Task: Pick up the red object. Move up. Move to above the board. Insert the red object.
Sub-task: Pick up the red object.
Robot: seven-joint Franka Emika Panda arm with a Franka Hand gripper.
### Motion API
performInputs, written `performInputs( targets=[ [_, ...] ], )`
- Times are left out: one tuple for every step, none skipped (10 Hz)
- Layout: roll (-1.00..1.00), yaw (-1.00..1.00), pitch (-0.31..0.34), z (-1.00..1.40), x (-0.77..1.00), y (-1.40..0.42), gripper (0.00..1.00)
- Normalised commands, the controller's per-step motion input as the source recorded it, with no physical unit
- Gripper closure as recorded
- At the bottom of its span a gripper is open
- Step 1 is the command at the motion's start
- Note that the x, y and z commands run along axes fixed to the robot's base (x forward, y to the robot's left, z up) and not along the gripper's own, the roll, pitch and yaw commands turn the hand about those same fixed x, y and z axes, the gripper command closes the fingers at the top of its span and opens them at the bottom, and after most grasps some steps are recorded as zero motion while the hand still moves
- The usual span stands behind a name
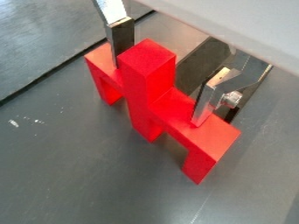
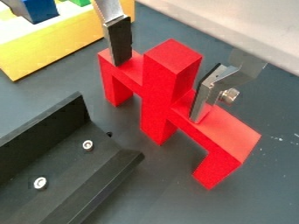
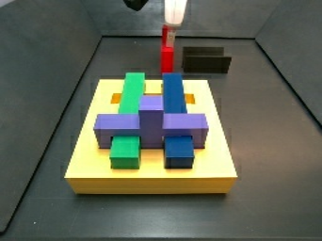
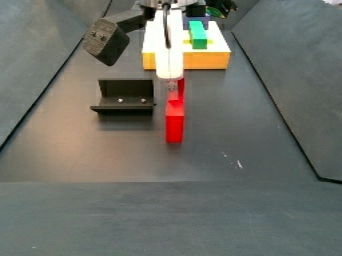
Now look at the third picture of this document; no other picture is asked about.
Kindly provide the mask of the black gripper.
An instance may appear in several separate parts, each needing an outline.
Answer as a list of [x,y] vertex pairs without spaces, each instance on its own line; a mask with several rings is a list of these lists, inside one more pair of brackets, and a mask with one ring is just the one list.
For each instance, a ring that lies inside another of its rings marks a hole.
[[[140,11],[148,0],[122,0],[125,6]],[[187,0],[164,0],[165,46],[172,47],[176,28],[181,26]]]

